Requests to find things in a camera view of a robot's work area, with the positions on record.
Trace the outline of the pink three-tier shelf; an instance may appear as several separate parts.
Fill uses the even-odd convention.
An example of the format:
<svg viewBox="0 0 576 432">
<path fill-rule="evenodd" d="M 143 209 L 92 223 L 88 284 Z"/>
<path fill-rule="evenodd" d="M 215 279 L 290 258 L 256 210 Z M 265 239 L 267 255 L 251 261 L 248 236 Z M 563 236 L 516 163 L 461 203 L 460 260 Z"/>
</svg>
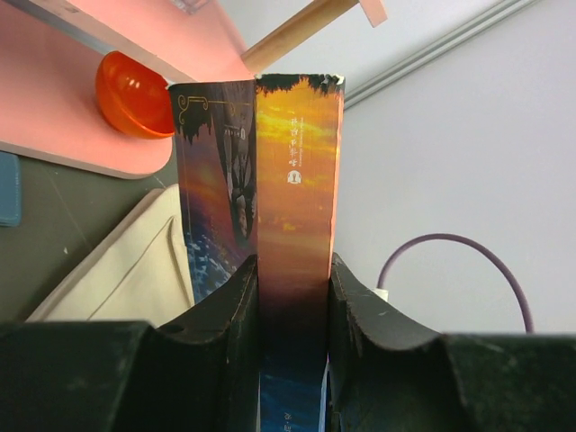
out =
<svg viewBox="0 0 576 432">
<path fill-rule="evenodd" d="M 216 1 L 4 1 L 1 149 L 153 175 L 172 152 L 170 83 L 250 79 L 352 7 L 313 1 L 247 47 Z"/>
</svg>

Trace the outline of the small teal notebook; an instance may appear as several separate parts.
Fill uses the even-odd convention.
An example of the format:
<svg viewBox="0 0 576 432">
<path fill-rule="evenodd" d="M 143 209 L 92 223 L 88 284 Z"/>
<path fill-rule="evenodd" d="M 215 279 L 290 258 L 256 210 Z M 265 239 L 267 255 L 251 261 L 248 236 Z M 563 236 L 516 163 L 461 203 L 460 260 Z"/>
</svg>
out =
<svg viewBox="0 0 576 432">
<path fill-rule="evenodd" d="M 16 227 L 22 219 L 21 165 L 15 154 L 0 154 L 0 224 Z"/>
</svg>

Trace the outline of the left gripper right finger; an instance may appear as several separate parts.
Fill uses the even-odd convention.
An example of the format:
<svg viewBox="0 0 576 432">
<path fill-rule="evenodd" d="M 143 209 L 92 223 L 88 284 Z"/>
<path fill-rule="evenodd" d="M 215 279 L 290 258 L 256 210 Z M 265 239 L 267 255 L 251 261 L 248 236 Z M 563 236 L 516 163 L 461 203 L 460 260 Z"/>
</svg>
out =
<svg viewBox="0 0 576 432">
<path fill-rule="evenodd" d="M 574 430 L 574 336 L 435 332 L 339 256 L 328 305 L 332 430 Z"/>
</svg>

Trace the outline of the cream canvas backpack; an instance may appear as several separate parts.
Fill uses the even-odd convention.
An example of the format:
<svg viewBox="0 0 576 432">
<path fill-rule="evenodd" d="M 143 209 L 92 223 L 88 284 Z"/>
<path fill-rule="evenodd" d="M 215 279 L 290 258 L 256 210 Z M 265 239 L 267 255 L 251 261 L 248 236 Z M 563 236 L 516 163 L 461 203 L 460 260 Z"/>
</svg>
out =
<svg viewBox="0 0 576 432">
<path fill-rule="evenodd" d="M 194 304 L 173 184 L 150 191 L 28 320 L 144 320 L 159 327 Z"/>
</svg>

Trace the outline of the blue paperback book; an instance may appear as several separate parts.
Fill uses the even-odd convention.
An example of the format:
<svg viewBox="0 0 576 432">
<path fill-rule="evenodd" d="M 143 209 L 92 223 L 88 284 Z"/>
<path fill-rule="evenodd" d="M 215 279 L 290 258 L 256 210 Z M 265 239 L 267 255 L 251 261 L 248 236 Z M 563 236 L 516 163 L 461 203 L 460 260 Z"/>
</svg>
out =
<svg viewBox="0 0 576 432">
<path fill-rule="evenodd" d="M 324 428 L 345 85 L 266 74 L 168 89 L 196 299 L 256 256 L 264 431 Z"/>
</svg>

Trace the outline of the orange bowl bottom shelf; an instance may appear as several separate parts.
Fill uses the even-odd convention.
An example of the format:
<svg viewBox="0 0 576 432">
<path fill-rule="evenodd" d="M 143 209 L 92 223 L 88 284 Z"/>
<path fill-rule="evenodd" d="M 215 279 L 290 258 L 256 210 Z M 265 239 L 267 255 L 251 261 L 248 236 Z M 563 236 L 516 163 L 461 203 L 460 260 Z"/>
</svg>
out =
<svg viewBox="0 0 576 432">
<path fill-rule="evenodd" d="M 106 54 L 95 74 L 95 97 L 104 119 L 133 138 L 160 140 L 174 135 L 168 82 L 119 52 Z"/>
</svg>

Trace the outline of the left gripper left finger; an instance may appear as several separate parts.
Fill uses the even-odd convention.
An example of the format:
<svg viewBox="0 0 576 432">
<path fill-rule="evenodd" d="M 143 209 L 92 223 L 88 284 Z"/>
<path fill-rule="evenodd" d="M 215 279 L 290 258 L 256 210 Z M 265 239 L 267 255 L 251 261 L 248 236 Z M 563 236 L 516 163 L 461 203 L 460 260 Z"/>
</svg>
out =
<svg viewBox="0 0 576 432">
<path fill-rule="evenodd" d="M 253 431 L 257 260 L 167 324 L 1 327 L 4 431 Z"/>
</svg>

